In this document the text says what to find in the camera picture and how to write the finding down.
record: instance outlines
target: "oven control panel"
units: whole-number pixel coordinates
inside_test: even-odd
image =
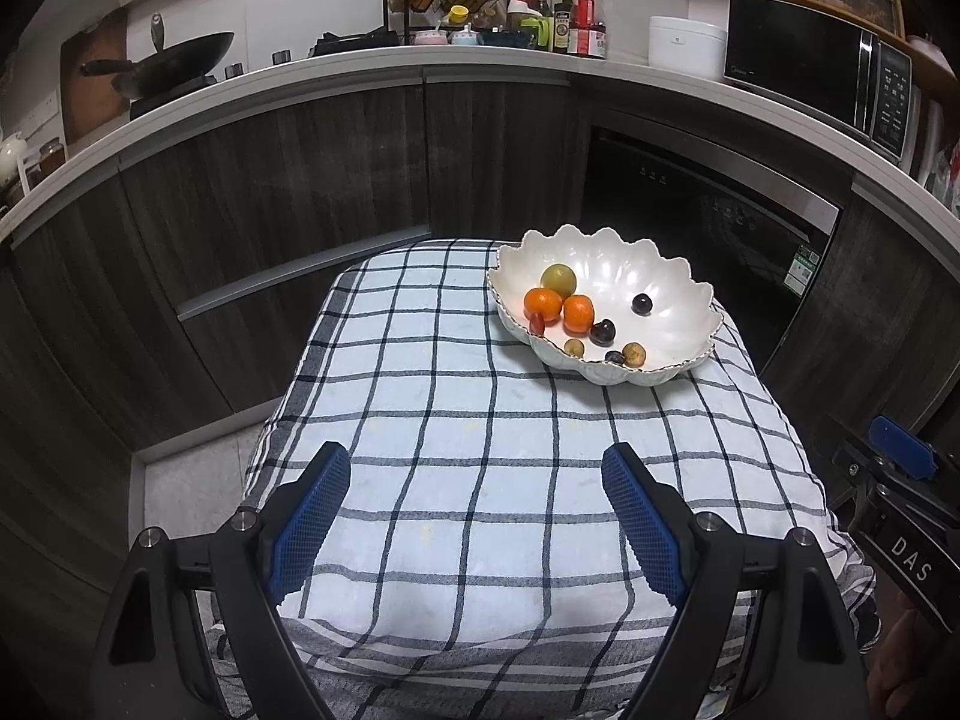
[[[877,67],[877,103],[870,133],[872,141],[899,160],[904,153],[906,119],[910,111],[910,57],[880,43]]]

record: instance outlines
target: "bowl rim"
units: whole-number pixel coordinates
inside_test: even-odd
[[[520,330],[522,330],[527,335],[528,338],[530,338],[530,341],[527,341],[529,346],[533,346],[533,338],[536,338],[538,341],[542,341],[543,343],[548,343],[549,346],[553,346],[555,349],[557,349],[560,352],[560,354],[566,355],[570,357],[572,360],[577,360],[580,363],[580,365],[611,365],[616,370],[622,370],[627,373],[665,373],[670,370],[675,370],[675,368],[683,368],[684,370],[688,370],[690,367],[694,367],[695,365],[698,365],[699,362],[702,362],[702,360],[706,360],[707,357],[709,357],[714,353],[714,351],[716,351],[716,341],[714,341],[714,336],[723,326],[723,321],[724,321],[723,314],[721,314],[719,311],[717,311],[717,309],[713,307],[713,300],[714,300],[713,285],[710,284],[709,281],[693,281],[692,274],[689,276],[690,281],[693,281],[694,284],[706,284],[710,288],[710,300],[709,300],[709,303],[707,303],[707,310],[716,314],[717,319],[719,319],[719,322],[717,322],[717,327],[712,332],[710,332],[709,336],[707,336],[707,338],[709,339],[709,347],[705,349],[703,352],[701,352],[700,354],[698,354],[696,357],[692,357],[689,360],[674,362],[673,365],[664,365],[663,367],[654,367],[654,368],[627,367],[627,365],[621,365],[619,362],[611,362],[610,360],[584,360],[581,357],[574,357],[572,354],[566,353],[563,350],[563,348],[560,348],[560,346],[557,346],[555,343],[553,343],[553,341],[550,341],[550,338],[547,338],[546,336],[535,336],[533,333],[531,333],[530,329],[528,327],[524,327],[520,322],[518,322],[517,319],[514,317],[514,315],[506,307],[506,305],[504,305],[504,302],[500,297],[500,293],[498,293],[498,291],[496,290],[496,287],[493,285],[493,281],[491,281],[491,275],[495,271],[500,270],[500,266],[501,266],[500,252],[501,251],[505,250],[506,248],[511,248],[512,250],[517,250],[518,248],[522,248],[523,245],[526,244],[527,242],[527,237],[535,233],[543,237],[544,240],[549,241],[551,238],[557,237],[557,235],[560,233],[560,230],[563,230],[565,228],[569,228],[573,230],[583,238],[593,238],[594,236],[598,235],[599,233],[605,230],[610,230],[611,233],[616,235],[617,240],[621,242],[621,244],[623,245],[633,245],[633,244],[639,244],[640,242],[643,242],[643,241],[649,241],[650,244],[654,247],[654,252],[656,252],[656,256],[658,256],[659,258],[661,258],[666,262],[683,260],[683,262],[686,264],[686,269],[688,271],[690,270],[690,262],[685,257],[670,257],[669,259],[667,259],[666,257],[664,257],[664,255],[659,253],[659,247],[656,245],[656,242],[654,240],[650,238],[640,238],[633,242],[627,242],[627,241],[624,241],[620,237],[620,234],[616,230],[614,230],[612,227],[602,227],[598,229],[596,232],[589,233],[589,234],[584,233],[583,230],[581,230],[579,227],[577,227],[574,224],[560,225],[560,227],[557,228],[557,232],[555,232],[553,235],[544,235],[544,233],[541,233],[541,231],[539,230],[527,230],[525,233],[523,233],[523,238],[520,239],[520,245],[501,244],[499,247],[496,247],[496,266],[494,266],[493,268],[487,269],[486,281],[487,281],[487,287],[493,293],[493,299],[496,300],[496,305],[499,309],[499,312],[501,313],[501,317],[503,316],[503,314],[505,314],[507,317],[510,317],[510,320],[518,328],[520,328]]]

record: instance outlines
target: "wok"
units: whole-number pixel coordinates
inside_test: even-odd
[[[155,13],[150,35],[157,53],[139,62],[128,59],[93,59],[80,65],[82,76],[110,76],[113,88],[128,100],[152,98],[169,92],[179,84],[209,73],[224,58],[233,42],[232,32],[187,40],[165,49],[163,19]]]

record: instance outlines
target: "red date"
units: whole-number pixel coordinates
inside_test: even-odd
[[[544,315],[539,311],[530,314],[530,332],[535,336],[544,336]]]

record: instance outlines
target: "built-in dishwasher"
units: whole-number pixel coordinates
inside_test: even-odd
[[[757,371],[810,290],[839,209],[716,143],[646,119],[594,128],[580,228],[685,257],[733,317]]]

